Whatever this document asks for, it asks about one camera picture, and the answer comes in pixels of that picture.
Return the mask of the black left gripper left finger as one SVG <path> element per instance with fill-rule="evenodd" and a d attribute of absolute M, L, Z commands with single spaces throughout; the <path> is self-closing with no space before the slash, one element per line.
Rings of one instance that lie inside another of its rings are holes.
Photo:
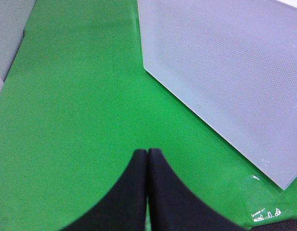
<path fill-rule="evenodd" d="M 109 192 L 63 231 L 143 231 L 146 220 L 147 151 L 137 149 Z"/>

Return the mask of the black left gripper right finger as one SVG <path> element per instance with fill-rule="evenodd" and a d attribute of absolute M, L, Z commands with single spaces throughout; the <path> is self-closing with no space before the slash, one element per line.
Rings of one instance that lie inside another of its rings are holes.
<path fill-rule="evenodd" d="M 179 179 L 160 149 L 148 151 L 148 201 L 154 231 L 242 231 Z"/>

